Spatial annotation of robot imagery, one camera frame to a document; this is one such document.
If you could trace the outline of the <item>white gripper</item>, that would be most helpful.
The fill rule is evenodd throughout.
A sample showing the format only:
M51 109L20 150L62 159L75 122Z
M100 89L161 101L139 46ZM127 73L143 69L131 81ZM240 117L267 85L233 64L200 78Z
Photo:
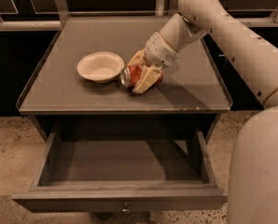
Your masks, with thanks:
M139 80L132 91L136 94L146 92L162 79L162 67L170 66L177 59L178 53L156 32L147 41L144 49L137 53L128 62L128 66L143 66Z

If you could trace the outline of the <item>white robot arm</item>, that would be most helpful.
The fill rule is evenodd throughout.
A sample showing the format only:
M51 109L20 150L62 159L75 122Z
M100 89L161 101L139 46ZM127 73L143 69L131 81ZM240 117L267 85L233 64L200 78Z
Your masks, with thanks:
M218 0L178 0L178 13L153 34L129 66L143 93L181 48L208 33L263 105L240 130L229 168L228 224L278 224L278 48L234 19Z

